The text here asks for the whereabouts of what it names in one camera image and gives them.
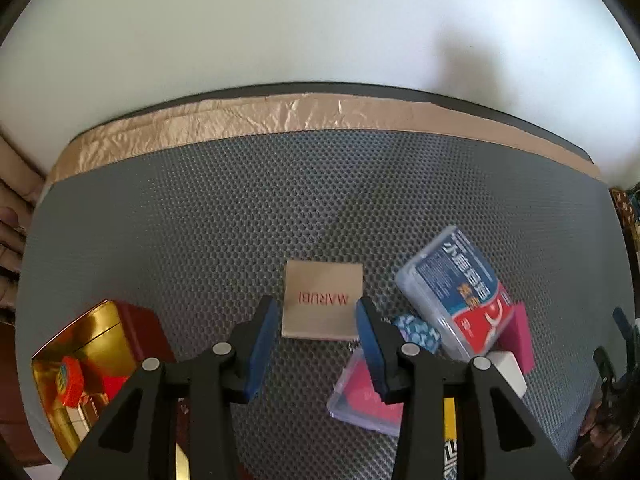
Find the product label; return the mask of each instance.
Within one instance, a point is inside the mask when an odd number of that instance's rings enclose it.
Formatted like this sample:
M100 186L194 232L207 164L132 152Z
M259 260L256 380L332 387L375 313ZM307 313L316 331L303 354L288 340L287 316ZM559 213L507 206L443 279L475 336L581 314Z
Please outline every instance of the product label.
M456 229L415 269L471 348L482 352L508 319L511 298L478 248Z

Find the gray textured surface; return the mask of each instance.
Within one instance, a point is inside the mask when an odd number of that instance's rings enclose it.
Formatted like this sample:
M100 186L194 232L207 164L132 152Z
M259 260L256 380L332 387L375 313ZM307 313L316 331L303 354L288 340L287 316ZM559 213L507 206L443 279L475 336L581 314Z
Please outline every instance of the gray textured surface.
M525 402L567 455L596 381L591 354L604 344L623 365L610 313L633 305L606 186L503 146L353 131L174 148L54 186L34 218L17 309L38 443L59 461L30 357L103 298L154 309L178 359L225 338L263 293L282 298L288 258L362 262L365 293L396 314L409 305L394 273L451 223L526 302L537 367ZM396 441L324 408L348 355L342 343L279 340L257 399L234 410L257 478L389 477Z

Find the yellow strip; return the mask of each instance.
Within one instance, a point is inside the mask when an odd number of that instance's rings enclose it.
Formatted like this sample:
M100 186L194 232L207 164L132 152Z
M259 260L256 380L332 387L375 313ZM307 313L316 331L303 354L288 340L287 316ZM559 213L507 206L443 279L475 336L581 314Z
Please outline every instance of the yellow strip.
M535 153L602 180L569 150L519 128L431 103L338 94L204 100L97 126L73 140L47 177L70 176L133 156L194 142L311 130L423 132L501 144Z

